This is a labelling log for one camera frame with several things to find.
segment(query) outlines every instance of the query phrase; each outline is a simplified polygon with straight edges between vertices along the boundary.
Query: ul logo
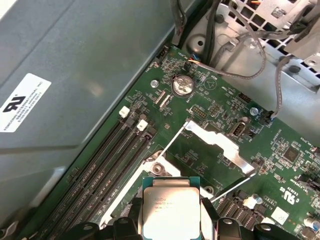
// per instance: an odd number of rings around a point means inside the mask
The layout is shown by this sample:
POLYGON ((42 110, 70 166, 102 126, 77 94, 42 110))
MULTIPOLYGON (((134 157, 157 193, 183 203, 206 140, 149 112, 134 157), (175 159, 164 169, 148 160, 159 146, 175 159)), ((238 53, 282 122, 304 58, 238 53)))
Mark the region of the ul logo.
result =
POLYGON ((15 96, 14 98, 12 98, 11 102, 4 108, 3 112, 7 113, 12 110, 17 110, 18 106, 22 104, 25 98, 25 96, 15 96))

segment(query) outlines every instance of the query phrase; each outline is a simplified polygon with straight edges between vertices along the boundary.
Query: green circuit board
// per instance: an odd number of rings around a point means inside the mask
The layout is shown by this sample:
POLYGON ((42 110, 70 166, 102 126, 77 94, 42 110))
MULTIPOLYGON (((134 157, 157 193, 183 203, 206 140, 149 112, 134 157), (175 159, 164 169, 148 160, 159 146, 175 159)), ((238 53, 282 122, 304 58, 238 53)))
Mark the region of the green circuit board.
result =
MULTIPOLYGON (((24 230, 25 234, 35 232, 41 226, 48 216, 46 213, 53 210, 68 188, 68 176, 89 160, 119 118, 123 106, 140 109, 157 131, 131 172, 144 158, 163 150, 186 120, 192 119, 208 131, 229 137, 239 145, 239 154, 247 162, 262 162, 257 174, 240 189, 249 196, 258 194, 263 199, 265 217, 298 236, 307 213, 318 216, 319 198, 297 182, 300 174, 316 176, 319 171, 320 159, 312 152, 314 146, 279 119, 265 123, 263 118, 268 111, 221 77, 195 64, 185 70, 187 61, 188 56, 181 50, 170 47, 161 64, 153 61, 147 67, 38 209, 24 230), (179 74, 190 76, 195 83, 194 91, 186 98, 172 93, 172 79, 179 74), (159 85, 152 87, 152 80, 157 80, 159 85), (250 113, 252 109, 257 109, 256 115, 250 113), (245 130, 239 135, 232 134, 235 125, 244 119, 245 130)), ((207 145, 187 131, 174 141, 166 152, 166 159, 180 169, 183 176, 200 176, 201 186, 212 186, 215 193, 244 176, 239 167, 224 157, 222 149, 207 145)), ((123 176, 118 189, 129 176, 123 176)))

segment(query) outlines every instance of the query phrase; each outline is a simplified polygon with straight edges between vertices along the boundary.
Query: small white sticker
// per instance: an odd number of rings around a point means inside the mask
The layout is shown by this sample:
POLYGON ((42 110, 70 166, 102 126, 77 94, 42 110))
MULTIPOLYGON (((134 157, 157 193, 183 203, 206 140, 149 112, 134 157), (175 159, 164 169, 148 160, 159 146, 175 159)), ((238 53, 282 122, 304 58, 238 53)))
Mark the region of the small white sticker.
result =
POLYGON ((280 207, 276 207, 274 212, 271 215, 271 218, 276 220, 279 224, 283 225, 287 218, 289 217, 289 214, 285 211, 283 211, 280 207))
POLYGON ((0 133, 15 132, 50 85, 28 73, 0 108, 0 133))

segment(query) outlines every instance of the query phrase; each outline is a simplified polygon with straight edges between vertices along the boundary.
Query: motherboard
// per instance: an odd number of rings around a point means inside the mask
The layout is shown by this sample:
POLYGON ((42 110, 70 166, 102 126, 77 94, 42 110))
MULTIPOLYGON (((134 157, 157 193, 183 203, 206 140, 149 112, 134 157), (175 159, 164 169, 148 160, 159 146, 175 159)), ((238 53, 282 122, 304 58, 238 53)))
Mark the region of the motherboard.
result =
MULTIPOLYGON (((255 215, 253 223, 268 220, 299 238, 318 238, 308 223, 320 218, 320 149, 272 119, 270 109, 189 59, 174 46, 161 50, 38 208, 21 238, 56 239, 78 223, 99 224, 141 162, 164 150, 188 121, 228 138, 254 168, 248 181, 213 203, 222 216, 240 218, 241 210, 246 215, 240 222, 248 223, 255 215), (258 208, 244 206, 250 196, 259 198, 258 208)), ((176 137, 165 159, 182 176, 199 176, 201 187, 213 196, 246 175, 219 145, 207 144, 192 131, 176 137)), ((139 178, 129 196, 136 195, 141 184, 139 178)), ((114 217, 130 200, 127 195, 114 217)))

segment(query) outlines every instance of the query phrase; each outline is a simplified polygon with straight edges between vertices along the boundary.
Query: gray metal panel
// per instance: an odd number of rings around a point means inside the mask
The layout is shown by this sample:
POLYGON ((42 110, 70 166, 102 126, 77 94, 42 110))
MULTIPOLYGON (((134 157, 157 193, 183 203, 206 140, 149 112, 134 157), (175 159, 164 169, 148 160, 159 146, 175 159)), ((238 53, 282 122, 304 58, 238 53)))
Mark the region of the gray metal panel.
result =
MULTIPOLYGON (((243 1, 240 0, 237 3, 244 5, 243 1)), ((219 6, 217 14, 224 15, 226 22, 216 24, 215 51, 228 42, 231 37, 236 37, 239 34, 247 32, 244 27, 228 16, 229 9, 225 5, 221 4, 219 6)), ((203 36, 206 34, 207 23, 208 19, 203 17, 186 40, 185 45, 188 47, 185 46, 185 49, 199 48, 197 45, 198 38, 195 38, 196 41, 192 41, 192 38, 200 36, 199 39, 203 40, 203 36)), ((265 109, 274 110, 277 102, 275 85, 276 65, 279 62, 279 58, 284 55, 265 42, 262 44, 265 45, 267 63, 264 71, 258 77, 251 80, 230 77, 224 77, 224 79, 265 109)), ((234 54, 233 52, 226 51, 220 59, 217 68, 245 76, 252 75, 260 69, 262 59, 257 53, 257 49, 250 49, 243 44, 235 52, 234 54)), ((311 91, 307 87, 308 84, 313 87, 318 86, 320 79, 300 63, 301 60, 295 59, 288 64, 288 66, 295 65, 301 67, 299 74, 288 74, 288 67, 283 68, 284 73, 281 78, 283 106, 278 117, 301 134, 303 138, 314 145, 320 146, 320 93, 319 91, 311 91)))
POLYGON ((172 25, 168 0, 19 0, 1 19, 1 105, 27 73, 52 84, 0 133, 0 225, 41 201, 172 25))

